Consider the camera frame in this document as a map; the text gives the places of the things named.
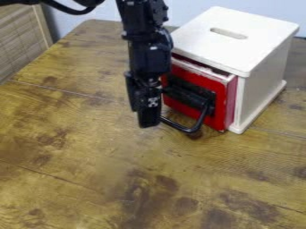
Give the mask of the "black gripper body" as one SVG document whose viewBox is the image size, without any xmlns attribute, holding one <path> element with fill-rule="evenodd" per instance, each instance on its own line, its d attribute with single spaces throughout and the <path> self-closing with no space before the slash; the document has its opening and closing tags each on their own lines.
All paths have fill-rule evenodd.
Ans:
<svg viewBox="0 0 306 229">
<path fill-rule="evenodd" d="M 160 85 L 160 76 L 171 69 L 174 41 L 166 28 L 124 30 L 122 38 L 128 42 L 130 72 L 138 90 Z"/>
</svg>

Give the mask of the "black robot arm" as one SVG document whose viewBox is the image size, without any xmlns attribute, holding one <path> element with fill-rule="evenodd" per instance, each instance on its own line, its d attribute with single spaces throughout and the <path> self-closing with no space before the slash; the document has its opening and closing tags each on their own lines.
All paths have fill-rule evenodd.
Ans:
<svg viewBox="0 0 306 229">
<path fill-rule="evenodd" d="M 171 70 L 174 41 L 164 0 L 116 0 L 122 38 L 128 42 L 130 70 L 124 72 L 131 110 L 142 128 L 156 126 L 162 115 L 162 75 Z"/>
</svg>

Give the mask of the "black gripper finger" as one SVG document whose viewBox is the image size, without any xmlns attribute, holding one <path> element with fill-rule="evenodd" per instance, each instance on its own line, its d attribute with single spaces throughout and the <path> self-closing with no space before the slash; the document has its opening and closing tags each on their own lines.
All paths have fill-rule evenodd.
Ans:
<svg viewBox="0 0 306 229">
<path fill-rule="evenodd" d="M 154 127 L 160 122 L 162 92 L 158 88 L 142 88 L 135 96 L 139 125 L 142 128 Z"/>
<path fill-rule="evenodd" d="M 128 98 L 130 98 L 130 104 L 131 104 L 131 111 L 136 112 L 138 107 L 136 107 L 135 92 L 138 89 L 138 85 L 136 85 L 135 79 L 130 71 L 124 72 L 124 78 L 126 78 L 126 86 L 127 86 L 127 92 L 128 92 Z"/>
</svg>

